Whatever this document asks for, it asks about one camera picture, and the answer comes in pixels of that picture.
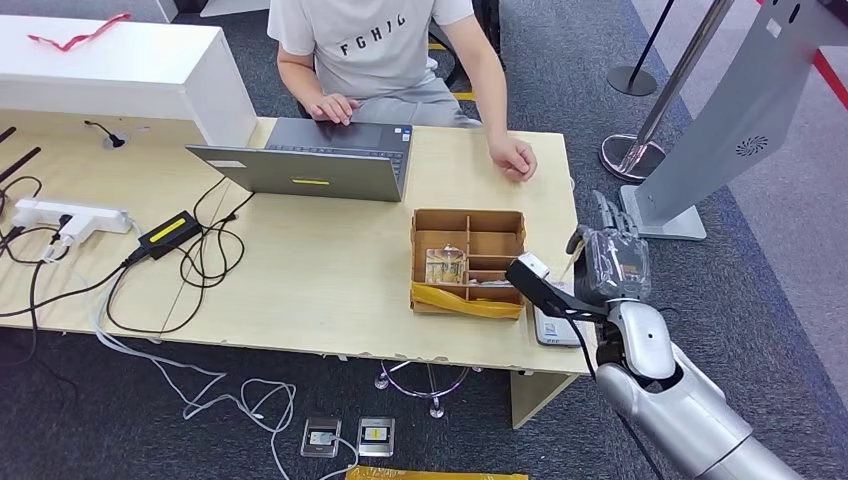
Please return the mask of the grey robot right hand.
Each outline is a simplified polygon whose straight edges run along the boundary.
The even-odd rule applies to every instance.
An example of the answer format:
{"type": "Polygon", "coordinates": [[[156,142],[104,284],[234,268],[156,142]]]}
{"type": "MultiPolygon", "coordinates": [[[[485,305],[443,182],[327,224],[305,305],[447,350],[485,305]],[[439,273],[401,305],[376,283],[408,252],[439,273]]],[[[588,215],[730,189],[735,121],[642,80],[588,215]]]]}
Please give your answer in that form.
{"type": "Polygon", "coordinates": [[[574,296],[595,306],[647,298],[651,291],[647,242],[629,214],[601,192],[592,194],[603,226],[578,225],[565,248],[571,257],[568,268],[573,271],[574,296]]]}

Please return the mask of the person's left hand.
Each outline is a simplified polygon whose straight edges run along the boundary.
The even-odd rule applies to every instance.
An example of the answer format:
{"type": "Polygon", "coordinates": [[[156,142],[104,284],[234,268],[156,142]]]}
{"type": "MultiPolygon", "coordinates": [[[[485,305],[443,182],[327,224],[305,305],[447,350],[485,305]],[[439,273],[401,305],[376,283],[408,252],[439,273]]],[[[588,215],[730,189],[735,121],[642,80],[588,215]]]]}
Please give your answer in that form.
{"type": "Polygon", "coordinates": [[[531,146],[510,135],[488,140],[493,163],[511,182],[526,182],[537,170],[537,160],[531,146]]]}

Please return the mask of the person's right hand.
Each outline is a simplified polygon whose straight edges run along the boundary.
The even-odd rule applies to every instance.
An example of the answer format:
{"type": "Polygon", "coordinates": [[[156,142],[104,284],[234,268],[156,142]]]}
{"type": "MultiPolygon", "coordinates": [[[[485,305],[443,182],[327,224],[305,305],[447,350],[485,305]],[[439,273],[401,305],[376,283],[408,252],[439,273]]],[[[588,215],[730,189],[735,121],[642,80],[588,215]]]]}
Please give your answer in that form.
{"type": "Polygon", "coordinates": [[[359,102],[340,94],[318,95],[306,103],[306,111],[315,121],[349,125],[359,102]]]}

